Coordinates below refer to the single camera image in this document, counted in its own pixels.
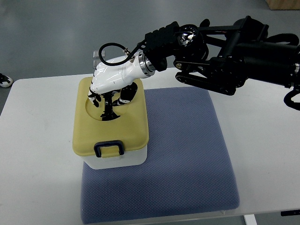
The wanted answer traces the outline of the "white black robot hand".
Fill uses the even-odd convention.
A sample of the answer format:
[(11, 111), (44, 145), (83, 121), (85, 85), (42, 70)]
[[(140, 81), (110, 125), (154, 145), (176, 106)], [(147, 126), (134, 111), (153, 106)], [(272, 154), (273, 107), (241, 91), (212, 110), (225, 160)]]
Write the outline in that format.
[(135, 53), (132, 60), (118, 66), (100, 62), (93, 74), (88, 98), (95, 107), (99, 107), (104, 93), (121, 90), (131, 85), (135, 79), (151, 77), (155, 70), (142, 51)]

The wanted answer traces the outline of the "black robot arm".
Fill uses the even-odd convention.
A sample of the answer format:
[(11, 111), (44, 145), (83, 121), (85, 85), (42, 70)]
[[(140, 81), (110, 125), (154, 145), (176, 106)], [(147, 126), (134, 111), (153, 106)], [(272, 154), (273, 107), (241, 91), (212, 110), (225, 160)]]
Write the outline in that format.
[(300, 40), (292, 33), (269, 36), (268, 28), (250, 16), (232, 26), (173, 22), (147, 33), (142, 50), (157, 71), (174, 56), (179, 82), (217, 93), (232, 96), (247, 79), (282, 85), (290, 89), (284, 103), (298, 110)]

